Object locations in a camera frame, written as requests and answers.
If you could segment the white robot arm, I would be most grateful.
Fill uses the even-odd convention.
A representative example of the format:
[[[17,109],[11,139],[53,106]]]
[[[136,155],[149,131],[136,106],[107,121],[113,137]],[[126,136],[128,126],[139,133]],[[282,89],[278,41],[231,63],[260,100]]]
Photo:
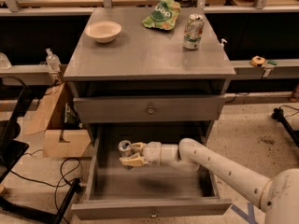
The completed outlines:
[[[183,138],[178,144],[122,140],[118,149],[121,164],[129,167],[168,165],[194,172],[203,166],[262,210],[264,224],[299,224],[298,168],[283,171],[270,179],[191,138]]]

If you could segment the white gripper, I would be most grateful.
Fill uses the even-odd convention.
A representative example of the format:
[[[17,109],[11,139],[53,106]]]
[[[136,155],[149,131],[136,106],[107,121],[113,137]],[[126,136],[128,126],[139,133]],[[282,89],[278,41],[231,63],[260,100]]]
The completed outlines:
[[[143,165],[158,166],[161,164],[160,142],[143,142],[132,143],[131,151],[133,155],[129,157],[120,157],[120,162],[124,166],[141,167]]]

